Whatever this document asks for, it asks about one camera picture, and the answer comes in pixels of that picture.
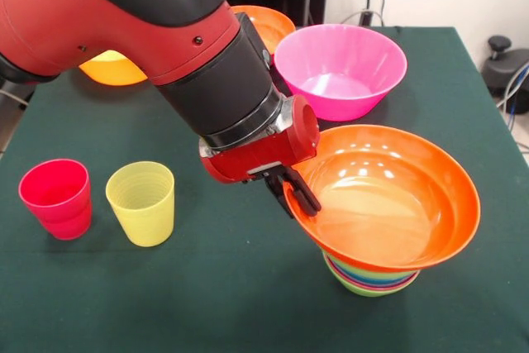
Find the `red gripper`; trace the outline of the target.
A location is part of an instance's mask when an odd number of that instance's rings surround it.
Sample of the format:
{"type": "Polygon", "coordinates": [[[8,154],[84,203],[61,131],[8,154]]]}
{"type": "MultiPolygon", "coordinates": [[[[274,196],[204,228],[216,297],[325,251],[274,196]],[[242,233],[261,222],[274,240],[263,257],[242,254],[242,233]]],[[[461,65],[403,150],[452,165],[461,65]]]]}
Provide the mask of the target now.
{"type": "MultiPolygon", "coordinates": [[[[311,159],[317,153],[320,132],[316,115],[306,98],[294,95],[285,98],[278,117],[256,138],[229,150],[210,148],[204,139],[198,150],[207,172],[224,184],[250,180],[260,171],[277,165],[292,166],[311,159]]],[[[299,207],[314,217],[322,209],[302,175],[292,167],[285,167],[283,179],[290,183],[299,207]]],[[[268,190],[289,217],[293,214],[284,196],[280,177],[264,178],[268,190]]]]}

